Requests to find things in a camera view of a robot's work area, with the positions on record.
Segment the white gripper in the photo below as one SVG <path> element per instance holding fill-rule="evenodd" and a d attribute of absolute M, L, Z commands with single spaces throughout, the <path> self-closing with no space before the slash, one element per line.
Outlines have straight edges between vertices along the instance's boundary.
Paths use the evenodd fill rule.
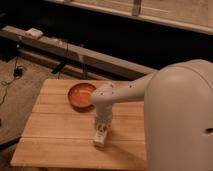
<path fill-rule="evenodd" d="M 109 127 L 112 122 L 112 107 L 98 107 L 95 115 L 95 129 L 103 130 L 104 127 Z"/>

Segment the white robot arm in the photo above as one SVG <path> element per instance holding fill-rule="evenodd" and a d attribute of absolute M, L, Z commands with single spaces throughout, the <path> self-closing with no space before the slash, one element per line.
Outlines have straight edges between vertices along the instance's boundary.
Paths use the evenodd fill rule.
<path fill-rule="evenodd" d="M 149 171 L 213 171 L 213 62 L 190 60 L 92 94 L 95 123 L 115 103 L 142 101 Z"/>

